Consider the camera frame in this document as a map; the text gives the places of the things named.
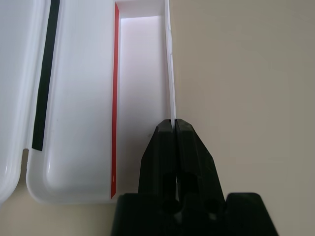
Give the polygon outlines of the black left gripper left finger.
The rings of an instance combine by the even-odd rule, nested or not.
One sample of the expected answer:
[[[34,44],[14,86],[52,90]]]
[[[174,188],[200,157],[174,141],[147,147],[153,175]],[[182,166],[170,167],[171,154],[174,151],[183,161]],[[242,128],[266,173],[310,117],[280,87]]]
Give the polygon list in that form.
[[[175,136],[171,120],[159,123],[141,158],[139,194],[157,197],[163,211],[178,211],[176,200],[177,166]]]

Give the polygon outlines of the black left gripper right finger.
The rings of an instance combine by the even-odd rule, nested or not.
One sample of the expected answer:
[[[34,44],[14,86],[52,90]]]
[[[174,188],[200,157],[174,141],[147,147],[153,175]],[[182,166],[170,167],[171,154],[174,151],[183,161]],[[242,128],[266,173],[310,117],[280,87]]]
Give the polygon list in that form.
[[[183,119],[175,120],[175,135],[180,202],[193,195],[202,209],[221,214],[225,198],[212,155],[193,126]]]

